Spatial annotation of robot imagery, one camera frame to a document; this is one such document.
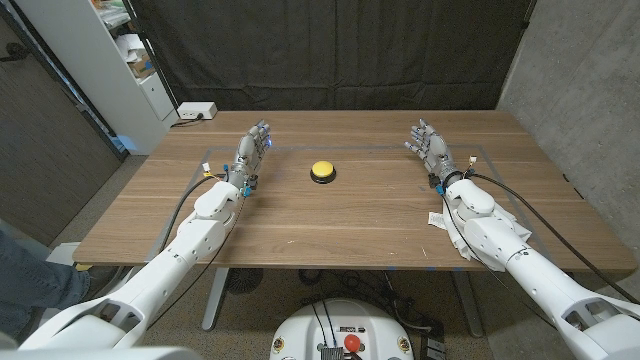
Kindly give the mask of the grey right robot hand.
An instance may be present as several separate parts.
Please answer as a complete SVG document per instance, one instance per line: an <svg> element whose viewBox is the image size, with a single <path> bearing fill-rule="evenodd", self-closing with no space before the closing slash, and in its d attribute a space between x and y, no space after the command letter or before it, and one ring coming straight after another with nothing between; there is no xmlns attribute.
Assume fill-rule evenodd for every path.
<svg viewBox="0 0 640 360"><path fill-rule="evenodd" d="M432 125L420 118L419 124L411 127L410 135L412 141L406 141L404 145L423 162L431 188L441 186L446 189L463 179L444 138Z"/></svg>

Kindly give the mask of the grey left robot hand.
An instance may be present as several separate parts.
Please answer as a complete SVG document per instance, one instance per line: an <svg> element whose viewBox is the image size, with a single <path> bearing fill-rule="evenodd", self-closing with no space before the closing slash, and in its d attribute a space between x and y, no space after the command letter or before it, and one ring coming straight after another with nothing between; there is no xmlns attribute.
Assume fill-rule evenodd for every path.
<svg viewBox="0 0 640 360"><path fill-rule="evenodd" d="M271 147L270 125L261 119L240 139L231 163L227 181L247 196L257 187L262 159Z"/></svg>

